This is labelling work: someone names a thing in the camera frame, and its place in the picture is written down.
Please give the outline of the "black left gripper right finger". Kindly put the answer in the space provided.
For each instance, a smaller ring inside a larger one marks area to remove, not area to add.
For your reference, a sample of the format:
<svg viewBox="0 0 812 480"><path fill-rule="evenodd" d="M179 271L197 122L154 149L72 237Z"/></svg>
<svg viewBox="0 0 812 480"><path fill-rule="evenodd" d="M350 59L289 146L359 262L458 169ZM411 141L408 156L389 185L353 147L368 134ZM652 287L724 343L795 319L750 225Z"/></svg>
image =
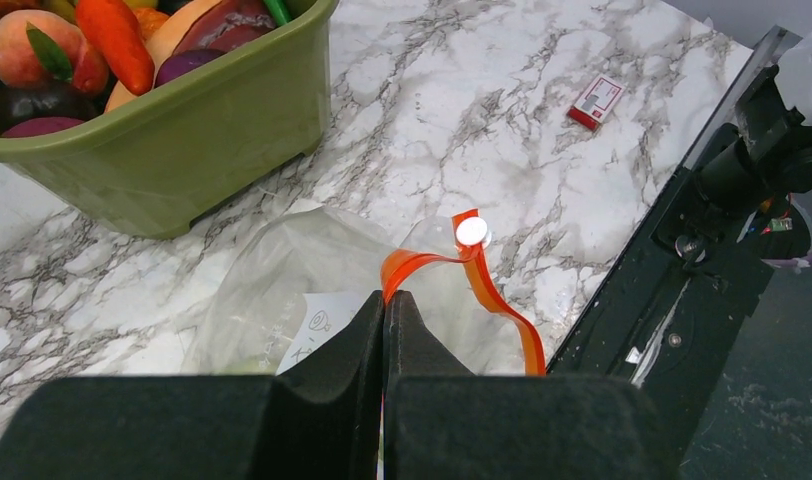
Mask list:
<svg viewBox="0 0 812 480"><path fill-rule="evenodd" d="M608 376L480 376L428 329L413 296L385 309L388 479L675 479L652 402Z"/></svg>

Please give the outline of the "dark plum toy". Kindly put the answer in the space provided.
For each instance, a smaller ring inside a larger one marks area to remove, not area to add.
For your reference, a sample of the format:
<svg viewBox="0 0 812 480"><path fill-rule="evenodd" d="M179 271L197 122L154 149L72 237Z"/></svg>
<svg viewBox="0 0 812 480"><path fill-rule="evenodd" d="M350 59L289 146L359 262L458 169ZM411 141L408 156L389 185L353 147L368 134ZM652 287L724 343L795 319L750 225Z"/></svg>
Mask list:
<svg viewBox="0 0 812 480"><path fill-rule="evenodd" d="M82 121L99 115L93 101L69 83L0 90L0 132L35 118L66 117Z"/></svg>

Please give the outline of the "clear zip bag orange zipper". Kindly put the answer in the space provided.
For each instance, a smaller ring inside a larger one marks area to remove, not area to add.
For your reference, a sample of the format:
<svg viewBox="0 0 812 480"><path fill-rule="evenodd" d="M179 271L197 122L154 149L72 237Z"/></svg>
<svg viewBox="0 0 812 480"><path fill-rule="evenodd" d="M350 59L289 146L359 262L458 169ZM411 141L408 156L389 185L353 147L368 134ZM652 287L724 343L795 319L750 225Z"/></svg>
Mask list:
<svg viewBox="0 0 812 480"><path fill-rule="evenodd" d="M455 227L473 216L483 218L471 209L422 219L400 243L331 207L270 222L219 286L184 371L280 374L342 331L378 290L387 304L410 293L429 331L470 371L544 374L540 335L495 286L489 245L456 241Z"/></svg>

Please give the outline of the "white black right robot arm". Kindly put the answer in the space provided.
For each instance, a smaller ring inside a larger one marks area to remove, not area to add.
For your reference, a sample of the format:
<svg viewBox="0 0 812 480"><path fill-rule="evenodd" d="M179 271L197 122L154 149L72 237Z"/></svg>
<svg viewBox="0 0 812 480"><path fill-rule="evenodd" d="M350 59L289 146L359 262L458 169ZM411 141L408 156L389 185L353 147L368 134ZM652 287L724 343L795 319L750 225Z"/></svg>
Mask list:
<svg viewBox="0 0 812 480"><path fill-rule="evenodd" d="M812 30L761 69L735 105L737 137L700 168L697 190L728 215L812 190Z"/></svg>

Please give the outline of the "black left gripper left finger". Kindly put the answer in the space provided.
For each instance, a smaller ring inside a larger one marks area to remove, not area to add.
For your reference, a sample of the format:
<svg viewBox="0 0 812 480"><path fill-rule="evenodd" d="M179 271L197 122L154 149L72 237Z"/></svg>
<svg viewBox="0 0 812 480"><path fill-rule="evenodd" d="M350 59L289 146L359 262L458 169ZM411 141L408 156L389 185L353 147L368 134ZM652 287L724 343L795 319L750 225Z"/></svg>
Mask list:
<svg viewBox="0 0 812 480"><path fill-rule="evenodd" d="M0 438L0 479L372 479L383 319L376 292L277 376L47 382Z"/></svg>

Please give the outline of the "black metal base rail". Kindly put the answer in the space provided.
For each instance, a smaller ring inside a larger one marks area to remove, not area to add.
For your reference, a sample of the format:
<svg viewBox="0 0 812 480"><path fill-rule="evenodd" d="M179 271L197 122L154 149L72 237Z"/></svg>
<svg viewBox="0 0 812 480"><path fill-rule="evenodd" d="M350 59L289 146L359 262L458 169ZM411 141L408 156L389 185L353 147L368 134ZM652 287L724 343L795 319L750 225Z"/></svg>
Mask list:
<svg viewBox="0 0 812 480"><path fill-rule="evenodd" d="M735 105L788 49L783 28L756 47L616 264L549 361L552 373L622 378L645 392L684 452L746 318L775 270L812 266L812 244L790 259L760 246L774 224L802 220L795 196L728 215L701 198L696 174L736 140Z"/></svg>

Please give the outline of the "white zipper slider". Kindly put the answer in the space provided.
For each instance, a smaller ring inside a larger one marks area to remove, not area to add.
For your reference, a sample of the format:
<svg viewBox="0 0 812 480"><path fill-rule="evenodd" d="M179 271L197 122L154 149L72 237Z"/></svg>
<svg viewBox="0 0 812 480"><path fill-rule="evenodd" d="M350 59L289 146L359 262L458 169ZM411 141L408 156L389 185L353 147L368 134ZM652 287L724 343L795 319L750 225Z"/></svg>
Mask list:
<svg viewBox="0 0 812 480"><path fill-rule="evenodd" d="M483 218L473 216L463 219L455 227L455 238L465 247L486 247L492 240L492 232Z"/></svg>

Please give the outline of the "small red white card box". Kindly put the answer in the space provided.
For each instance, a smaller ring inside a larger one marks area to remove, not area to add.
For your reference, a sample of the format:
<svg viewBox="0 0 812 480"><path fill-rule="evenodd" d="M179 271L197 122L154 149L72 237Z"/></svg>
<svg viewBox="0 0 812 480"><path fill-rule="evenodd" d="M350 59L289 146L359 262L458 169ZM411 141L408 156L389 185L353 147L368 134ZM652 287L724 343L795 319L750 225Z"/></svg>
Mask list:
<svg viewBox="0 0 812 480"><path fill-rule="evenodd" d="M604 74L599 74L582 91L567 111L567 117L594 132L614 109L625 86Z"/></svg>

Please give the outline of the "peach toy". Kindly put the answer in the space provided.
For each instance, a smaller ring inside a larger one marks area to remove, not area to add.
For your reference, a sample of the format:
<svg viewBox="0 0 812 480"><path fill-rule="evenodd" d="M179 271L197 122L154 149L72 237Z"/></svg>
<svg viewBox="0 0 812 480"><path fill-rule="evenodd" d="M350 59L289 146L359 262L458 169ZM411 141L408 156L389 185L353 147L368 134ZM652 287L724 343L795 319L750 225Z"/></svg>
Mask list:
<svg viewBox="0 0 812 480"><path fill-rule="evenodd" d="M68 80L93 98L109 68L75 25L45 10L18 10L0 20L0 80L20 88Z"/></svg>

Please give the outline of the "magenta sweet potato toy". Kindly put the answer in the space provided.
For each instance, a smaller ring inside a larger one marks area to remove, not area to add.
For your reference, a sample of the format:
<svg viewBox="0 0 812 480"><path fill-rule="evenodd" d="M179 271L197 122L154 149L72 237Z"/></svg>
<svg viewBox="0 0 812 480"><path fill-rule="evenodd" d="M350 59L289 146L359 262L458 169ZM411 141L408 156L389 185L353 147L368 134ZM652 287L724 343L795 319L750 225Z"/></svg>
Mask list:
<svg viewBox="0 0 812 480"><path fill-rule="evenodd" d="M29 138L57 133L81 125L84 120L69 117L42 117L21 122L1 134L2 138Z"/></svg>

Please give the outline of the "orange carrot toy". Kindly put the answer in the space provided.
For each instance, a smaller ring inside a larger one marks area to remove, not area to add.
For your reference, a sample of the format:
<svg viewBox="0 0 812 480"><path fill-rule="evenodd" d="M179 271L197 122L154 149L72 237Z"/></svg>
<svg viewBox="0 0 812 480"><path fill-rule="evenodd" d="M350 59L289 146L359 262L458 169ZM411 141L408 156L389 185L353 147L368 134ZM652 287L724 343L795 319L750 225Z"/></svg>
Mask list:
<svg viewBox="0 0 812 480"><path fill-rule="evenodd" d="M155 65L133 10L120 0L80 0L75 19L89 43L135 96L153 87Z"/></svg>

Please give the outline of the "green plastic bin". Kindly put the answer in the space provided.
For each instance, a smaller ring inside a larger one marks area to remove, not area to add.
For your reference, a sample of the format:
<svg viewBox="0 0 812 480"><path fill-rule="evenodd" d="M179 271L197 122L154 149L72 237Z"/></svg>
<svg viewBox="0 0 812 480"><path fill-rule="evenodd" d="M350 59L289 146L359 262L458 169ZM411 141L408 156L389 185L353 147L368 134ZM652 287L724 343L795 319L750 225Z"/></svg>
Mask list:
<svg viewBox="0 0 812 480"><path fill-rule="evenodd" d="M283 163L330 124L333 1L83 125L0 138L0 164L106 228L168 239Z"/></svg>

